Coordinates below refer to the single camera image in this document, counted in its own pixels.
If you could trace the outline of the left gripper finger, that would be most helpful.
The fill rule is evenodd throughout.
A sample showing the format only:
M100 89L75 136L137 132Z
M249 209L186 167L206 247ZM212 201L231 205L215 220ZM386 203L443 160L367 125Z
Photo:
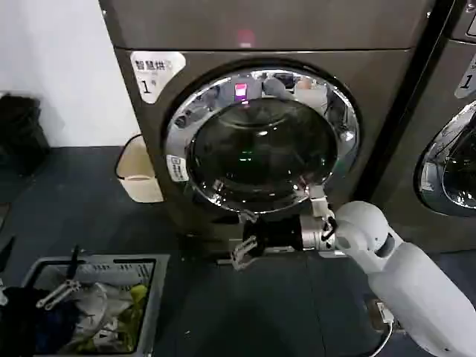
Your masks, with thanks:
M0 253L0 273L2 274L5 269L7 268L10 255L12 253L13 247L16 242L16 237L12 236L7 243L4 245L3 248L1 248L1 253Z
M37 309L53 309L58 303L67 298L73 292L78 292L81 283L75 280L75 274L79 265L80 247L74 246L71 259L66 270L65 280L44 298L36 302Z

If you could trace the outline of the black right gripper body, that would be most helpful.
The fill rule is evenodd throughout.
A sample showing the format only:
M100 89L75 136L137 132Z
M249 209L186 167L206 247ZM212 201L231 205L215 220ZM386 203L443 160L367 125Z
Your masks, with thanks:
M289 246L293 249L303 248L299 216L290 216L275 221L258 219L256 222L246 222L243 240L250 237L257 239L259 249Z

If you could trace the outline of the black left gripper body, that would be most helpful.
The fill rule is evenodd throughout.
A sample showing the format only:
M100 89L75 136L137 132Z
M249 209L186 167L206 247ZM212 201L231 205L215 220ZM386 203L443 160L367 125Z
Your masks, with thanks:
M36 303L42 298L42 290L32 287L8 287L4 290L7 303L4 306L4 321L9 324L33 323L38 309Z

